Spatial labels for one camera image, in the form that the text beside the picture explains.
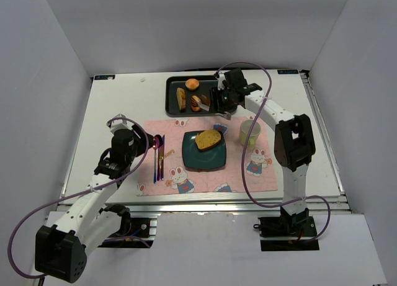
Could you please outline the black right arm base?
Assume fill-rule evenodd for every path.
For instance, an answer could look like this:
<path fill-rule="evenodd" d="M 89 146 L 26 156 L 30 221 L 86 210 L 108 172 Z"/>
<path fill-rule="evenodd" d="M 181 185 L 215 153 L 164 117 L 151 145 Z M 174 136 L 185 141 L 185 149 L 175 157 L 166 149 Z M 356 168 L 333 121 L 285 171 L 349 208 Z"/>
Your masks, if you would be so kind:
<path fill-rule="evenodd" d="M 319 251 L 313 217 L 293 228 L 282 217 L 261 217 L 253 229 L 259 232 L 262 252 Z"/>

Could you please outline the metal tongs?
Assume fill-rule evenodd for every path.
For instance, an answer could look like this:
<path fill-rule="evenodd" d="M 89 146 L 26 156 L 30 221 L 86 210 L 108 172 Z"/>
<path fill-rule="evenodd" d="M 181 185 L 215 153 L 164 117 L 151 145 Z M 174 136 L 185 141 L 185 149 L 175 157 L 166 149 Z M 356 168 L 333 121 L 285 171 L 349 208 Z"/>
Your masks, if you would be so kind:
<path fill-rule="evenodd" d="M 206 111 L 206 113 L 209 115 L 216 115 L 219 117 L 223 117 L 227 120 L 231 120 L 232 115 L 229 112 L 215 112 L 210 106 L 205 105 L 203 103 L 199 103 L 198 106 L 200 107 L 201 110 Z"/>

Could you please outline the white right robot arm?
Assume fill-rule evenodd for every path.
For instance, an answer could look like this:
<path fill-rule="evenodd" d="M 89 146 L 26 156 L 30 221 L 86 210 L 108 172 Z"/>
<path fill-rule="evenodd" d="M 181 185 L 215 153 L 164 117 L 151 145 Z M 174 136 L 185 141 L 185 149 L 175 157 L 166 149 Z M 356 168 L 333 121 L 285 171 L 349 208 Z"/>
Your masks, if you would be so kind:
<path fill-rule="evenodd" d="M 263 237 L 301 236 L 309 222 L 306 204 L 306 174 L 316 152 L 309 116 L 295 115 L 283 109 L 269 93 L 249 84 L 241 69 L 236 68 L 214 77 L 217 87 L 210 91 L 210 108 L 225 118 L 232 107 L 240 105 L 254 113 L 274 132 L 274 157 L 282 168 L 283 199 L 277 218 L 263 218 L 258 229 Z"/>

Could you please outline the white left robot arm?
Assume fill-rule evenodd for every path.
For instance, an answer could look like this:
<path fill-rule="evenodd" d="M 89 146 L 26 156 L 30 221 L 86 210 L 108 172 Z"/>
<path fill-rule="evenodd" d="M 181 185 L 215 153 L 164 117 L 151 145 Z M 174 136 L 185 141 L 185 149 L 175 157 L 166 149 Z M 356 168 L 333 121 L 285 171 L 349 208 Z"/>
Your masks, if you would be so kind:
<path fill-rule="evenodd" d="M 108 123 L 113 134 L 87 186 L 69 210 L 52 226 L 43 225 L 35 237 L 35 270 L 69 283 L 83 273 L 87 259 L 108 237 L 131 229 L 130 211 L 107 200 L 119 189 L 135 158 L 144 154 L 149 137 L 122 115 Z"/>

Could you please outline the striped bread roll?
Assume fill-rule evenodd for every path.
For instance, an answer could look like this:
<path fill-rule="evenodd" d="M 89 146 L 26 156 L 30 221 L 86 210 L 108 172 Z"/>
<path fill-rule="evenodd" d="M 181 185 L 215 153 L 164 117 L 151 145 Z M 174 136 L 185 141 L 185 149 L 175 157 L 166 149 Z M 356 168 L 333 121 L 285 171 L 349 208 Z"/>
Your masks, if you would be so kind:
<path fill-rule="evenodd" d="M 201 110 L 200 105 L 201 105 L 201 100 L 198 96 L 192 96 L 190 98 L 190 106 L 193 112 L 199 112 Z"/>

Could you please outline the brown bread piece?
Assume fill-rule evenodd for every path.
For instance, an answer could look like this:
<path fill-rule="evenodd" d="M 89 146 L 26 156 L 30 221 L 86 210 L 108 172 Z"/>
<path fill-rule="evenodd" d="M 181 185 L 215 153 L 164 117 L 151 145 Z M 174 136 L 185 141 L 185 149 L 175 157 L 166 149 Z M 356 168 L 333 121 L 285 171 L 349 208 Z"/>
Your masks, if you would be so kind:
<path fill-rule="evenodd" d="M 199 99 L 201 105 L 205 107 L 210 107 L 210 99 L 208 97 L 206 97 L 205 95 L 201 95 Z"/>

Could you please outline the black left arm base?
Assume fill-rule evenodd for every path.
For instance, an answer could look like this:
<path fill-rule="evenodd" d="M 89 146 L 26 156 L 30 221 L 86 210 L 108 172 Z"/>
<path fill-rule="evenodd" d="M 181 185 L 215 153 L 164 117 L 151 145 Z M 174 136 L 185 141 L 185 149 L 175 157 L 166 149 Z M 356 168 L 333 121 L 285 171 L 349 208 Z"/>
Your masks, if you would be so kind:
<path fill-rule="evenodd" d="M 130 230 L 126 233 L 114 233 L 106 239 L 100 248 L 148 249 L 156 235 L 156 218 L 131 218 Z"/>

